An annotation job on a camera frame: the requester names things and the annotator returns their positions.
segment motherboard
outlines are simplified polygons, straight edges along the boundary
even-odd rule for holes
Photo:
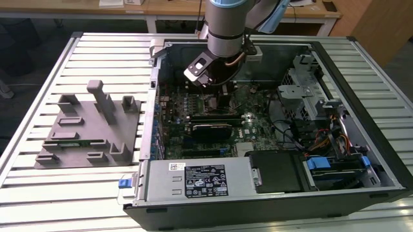
[[[164,159],[238,157],[250,150],[278,150],[268,119],[272,95],[258,84],[236,84],[228,107],[212,108],[212,94],[199,89],[168,88],[160,91]]]

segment metal slotted table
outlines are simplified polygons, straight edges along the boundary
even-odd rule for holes
[[[141,232],[117,204],[117,180],[137,171],[146,120],[151,39],[195,39],[187,34],[84,33],[71,38],[0,158],[0,227],[4,231]],[[319,41],[383,135],[413,171],[413,105],[357,42],[346,38],[252,36],[259,41]],[[103,81],[113,100],[143,101],[133,162],[127,167],[36,170],[35,158],[60,111],[61,94],[92,100],[88,80]],[[326,83],[333,96],[333,85]],[[123,192],[132,198],[133,192]],[[411,231],[413,198],[381,203],[346,217],[192,229],[200,231]]]

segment gray plastic stand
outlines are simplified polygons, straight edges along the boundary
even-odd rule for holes
[[[36,157],[36,169],[127,166],[131,164],[140,101],[112,101],[100,80],[87,90],[96,102],[61,95],[60,113]]]

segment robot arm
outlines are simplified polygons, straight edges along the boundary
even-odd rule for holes
[[[248,27],[271,33],[281,21],[290,0],[206,0],[207,51],[188,65],[184,75],[196,86],[216,85],[222,69],[238,73],[254,46],[244,35]]]

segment power supply label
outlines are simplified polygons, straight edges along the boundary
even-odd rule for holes
[[[186,197],[227,196],[226,166],[186,167]]]

